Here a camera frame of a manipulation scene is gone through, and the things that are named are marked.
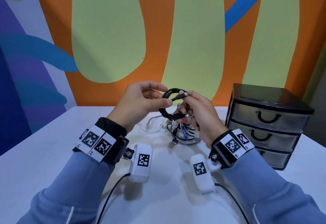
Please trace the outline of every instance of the blue sleeve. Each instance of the blue sleeve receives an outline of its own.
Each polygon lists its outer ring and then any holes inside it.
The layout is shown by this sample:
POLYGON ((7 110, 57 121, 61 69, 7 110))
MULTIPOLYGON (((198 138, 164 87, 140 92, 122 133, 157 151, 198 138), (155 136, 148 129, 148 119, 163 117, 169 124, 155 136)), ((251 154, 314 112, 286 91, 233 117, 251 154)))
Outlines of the blue sleeve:
POLYGON ((113 165, 74 152, 46 189, 37 193, 18 224, 91 224, 113 165))
POLYGON ((283 179, 255 149, 222 174, 237 189, 251 223, 326 223, 313 198, 283 179))

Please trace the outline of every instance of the black drawer handle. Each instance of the black drawer handle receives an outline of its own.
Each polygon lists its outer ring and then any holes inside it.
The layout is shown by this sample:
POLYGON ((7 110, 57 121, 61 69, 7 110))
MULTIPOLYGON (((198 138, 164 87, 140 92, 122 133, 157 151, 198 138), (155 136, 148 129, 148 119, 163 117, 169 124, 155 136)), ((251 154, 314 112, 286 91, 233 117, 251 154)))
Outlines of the black drawer handle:
POLYGON ((261 121, 263 123, 273 123, 273 122, 276 122, 280 116, 281 116, 280 114, 276 114, 276 116, 275 116, 275 118, 273 120, 266 121, 266 120, 264 120, 264 119, 261 118, 261 111, 258 112, 258 119, 259 119, 259 121, 261 121))
POLYGON ((269 138, 271 138, 272 134, 268 134, 265 138, 257 138, 254 134, 254 130, 251 130, 251 136, 253 139, 255 139, 256 141, 267 141, 269 138))

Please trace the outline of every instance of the drawer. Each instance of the drawer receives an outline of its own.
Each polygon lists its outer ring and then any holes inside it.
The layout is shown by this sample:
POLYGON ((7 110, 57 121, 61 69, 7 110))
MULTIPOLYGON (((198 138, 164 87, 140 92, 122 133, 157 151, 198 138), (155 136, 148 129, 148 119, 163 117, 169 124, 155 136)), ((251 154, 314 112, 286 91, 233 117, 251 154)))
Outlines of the drawer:
POLYGON ((291 154, 276 153, 259 148, 255 149, 260 153, 267 164, 276 170, 283 170, 291 157, 291 154))
POLYGON ((228 128, 241 129, 255 146, 284 152, 292 152, 299 139, 298 135, 280 134, 259 128, 252 128, 233 122, 232 120, 229 121, 228 128))
POLYGON ((276 112, 234 103, 231 118, 262 128, 302 133, 309 115, 276 112))

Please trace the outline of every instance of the person's left hand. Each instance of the person's left hand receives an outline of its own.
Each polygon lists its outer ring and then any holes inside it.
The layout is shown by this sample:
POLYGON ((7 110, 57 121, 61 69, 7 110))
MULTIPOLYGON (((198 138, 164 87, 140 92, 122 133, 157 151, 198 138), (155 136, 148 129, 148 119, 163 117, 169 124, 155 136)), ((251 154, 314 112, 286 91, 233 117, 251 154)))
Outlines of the person's left hand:
POLYGON ((120 101, 107 116, 108 119, 124 127, 129 133, 148 113, 172 106, 171 99, 163 99, 168 88, 154 81, 136 82, 127 87, 120 101))

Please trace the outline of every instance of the table surface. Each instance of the table surface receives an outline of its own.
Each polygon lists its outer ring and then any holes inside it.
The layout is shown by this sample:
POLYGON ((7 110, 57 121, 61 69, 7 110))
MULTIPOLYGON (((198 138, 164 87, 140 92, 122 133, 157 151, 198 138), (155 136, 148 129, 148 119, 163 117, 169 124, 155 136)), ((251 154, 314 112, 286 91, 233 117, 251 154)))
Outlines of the table surface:
MULTIPOLYGON (((72 148, 83 131, 99 117, 107 116, 113 107, 73 107, 51 123, 0 156, 0 223, 14 224, 29 209, 32 197, 48 187, 72 154, 72 148)), ((216 107, 225 120, 227 107, 216 107)), ((129 147, 150 144, 153 160, 149 181, 145 184, 120 182, 107 204, 102 223, 245 223, 236 204, 223 189, 202 196, 196 188, 189 158, 197 153, 206 157, 209 149, 203 142, 193 146, 171 144, 166 129, 146 133, 150 113, 127 135, 129 147)), ((157 130, 162 117, 151 121, 149 130, 157 130)), ((326 148, 302 135, 284 171, 277 171, 287 181, 302 187, 326 213, 326 148)), ((100 203, 118 179, 129 171, 130 162, 120 160, 105 186, 100 203)), ((219 173, 217 182, 232 186, 219 173)))

